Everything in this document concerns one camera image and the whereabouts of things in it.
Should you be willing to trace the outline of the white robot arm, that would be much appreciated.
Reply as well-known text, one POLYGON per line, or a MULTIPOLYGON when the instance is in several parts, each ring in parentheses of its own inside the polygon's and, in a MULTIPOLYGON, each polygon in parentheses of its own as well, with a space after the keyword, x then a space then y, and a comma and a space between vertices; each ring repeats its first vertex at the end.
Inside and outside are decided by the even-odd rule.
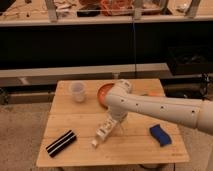
POLYGON ((131 91, 128 80, 118 80, 106 94, 113 119, 122 121, 128 112, 135 112, 213 135, 213 101, 140 96, 131 91))

